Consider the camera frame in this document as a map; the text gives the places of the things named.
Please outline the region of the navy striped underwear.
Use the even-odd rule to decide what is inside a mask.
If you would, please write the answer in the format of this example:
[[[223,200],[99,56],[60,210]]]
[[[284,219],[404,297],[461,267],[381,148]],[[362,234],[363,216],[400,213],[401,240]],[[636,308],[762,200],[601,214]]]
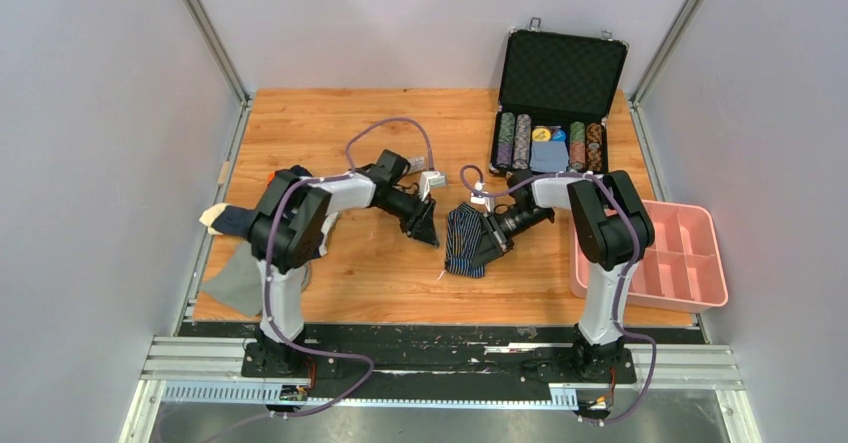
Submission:
[[[483,278],[485,267],[472,264],[483,236],[480,212],[468,203],[461,203],[447,214],[446,230],[445,271],[463,277]]]

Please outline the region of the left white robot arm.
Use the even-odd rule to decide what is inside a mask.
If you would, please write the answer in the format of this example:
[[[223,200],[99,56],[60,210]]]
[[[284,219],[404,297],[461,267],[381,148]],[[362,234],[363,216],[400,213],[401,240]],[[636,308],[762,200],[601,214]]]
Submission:
[[[280,170],[254,210],[246,240],[259,263],[261,321],[257,345],[283,376],[298,374],[306,349],[297,339],[305,322],[302,288],[310,263],[320,257],[330,222],[341,212],[378,208],[399,221],[408,238],[436,247],[436,202],[428,194],[400,186],[409,161],[390,150],[376,162],[331,177]]]

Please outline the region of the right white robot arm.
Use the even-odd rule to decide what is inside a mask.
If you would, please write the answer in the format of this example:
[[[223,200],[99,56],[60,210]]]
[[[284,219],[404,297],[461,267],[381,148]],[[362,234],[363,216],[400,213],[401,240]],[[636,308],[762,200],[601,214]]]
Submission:
[[[470,264],[478,268],[495,261],[513,248],[515,236],[553,220],[557,209],[570,211],[578,247],[590,263],[571,366],[580,378],[596,380],[623,358],[629,335],[622,325],[627,292],[654,242],[653,223],[625,171],[598,177],[515,170],[508,184],[514,203],[502,213],[481,214],[482,235]]]

